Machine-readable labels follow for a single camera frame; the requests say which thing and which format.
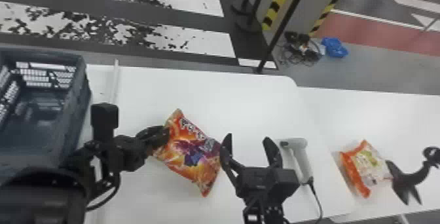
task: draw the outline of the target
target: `snack package printing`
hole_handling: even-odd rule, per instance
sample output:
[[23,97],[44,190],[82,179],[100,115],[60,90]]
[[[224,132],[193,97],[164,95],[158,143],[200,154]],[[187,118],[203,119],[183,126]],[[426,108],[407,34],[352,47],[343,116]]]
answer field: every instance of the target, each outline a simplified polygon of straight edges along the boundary
[[180,109],[174,111],[165,126],[170,128],[170,140],[153,155],[207,196],[221,168],[220,143],[207,137]]
[[370,196],[370,187],[392,178],[385,160],[366,140],[352,151],[340,152],[340,159],[351,182],[364,198]]

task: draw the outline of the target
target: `blue object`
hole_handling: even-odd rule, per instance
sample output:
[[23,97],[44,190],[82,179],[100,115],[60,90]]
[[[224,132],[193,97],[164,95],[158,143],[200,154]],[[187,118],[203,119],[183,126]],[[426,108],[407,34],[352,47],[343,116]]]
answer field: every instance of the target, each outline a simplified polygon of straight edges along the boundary
[[324,37],[321,44],[326,47],[327,55],[329,56],[343,58],[348,55],[348,50],[335,37]]

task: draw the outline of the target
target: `handheld scanner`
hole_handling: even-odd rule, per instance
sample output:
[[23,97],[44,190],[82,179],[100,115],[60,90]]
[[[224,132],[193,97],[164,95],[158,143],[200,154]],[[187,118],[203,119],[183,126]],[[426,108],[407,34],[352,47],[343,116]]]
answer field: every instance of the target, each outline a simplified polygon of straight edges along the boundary
[[291,138],[281,141],[280,146],[284,149],[293,150],[293,156],[297,159],[302,173],[301,183],[306,183],[313,176],[306,152],[307,140],[304,138]]

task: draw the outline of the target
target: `pole base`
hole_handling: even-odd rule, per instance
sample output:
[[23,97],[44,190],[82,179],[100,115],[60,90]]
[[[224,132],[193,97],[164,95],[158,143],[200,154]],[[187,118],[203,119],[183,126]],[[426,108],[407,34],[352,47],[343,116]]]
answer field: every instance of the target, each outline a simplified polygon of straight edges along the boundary
[[235,24],[243,31],[247,33],[260,33],[263,31],[260,22],[254,18],[252,23],[248,24],[248,16],[237,17]]
[[232,11],[239,15],[249,15],[251,14],[252,6],[247,4],[244,8],[242,7],[242,0],[235,0],[230,5]]
[[263,74],[263,70],[259,70],[257,67],[252,69],[252,72],[256,75],[262,75]]

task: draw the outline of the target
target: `gray floor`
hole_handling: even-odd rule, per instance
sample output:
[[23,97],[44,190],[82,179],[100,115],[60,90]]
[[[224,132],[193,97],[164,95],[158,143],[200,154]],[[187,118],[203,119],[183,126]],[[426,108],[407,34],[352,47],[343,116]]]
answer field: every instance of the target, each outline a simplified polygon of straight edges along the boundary
[[[345,45],[350,54],[344,59],[324,56],[313,67],[305,65],[282,66],[279,71],[265,70],[269,75],[286,75],[299,86],[320,88],[343,88],[352,90],[371,90],[380,92],[403,92],[412,94],[440,95],[440,58],[422,56],[383,48]],[[20,47],[0,44],[0,47]],[[26,47],[53,50],[41,47]],[[93,53],[77,50],[63,50],[83,55],[89,64],[113,64],[115,58],[120,65],[136,67],[158,67],[190,69],[199,71],[227,71],[252,73],[249,67],[236,67],[214,64],[200,64],[171,60],[157,60],[136,56]],[[412,224],[438,223],[440,212],[408,215]],[[359,224],[392,224],[392,218],[357,222]]]

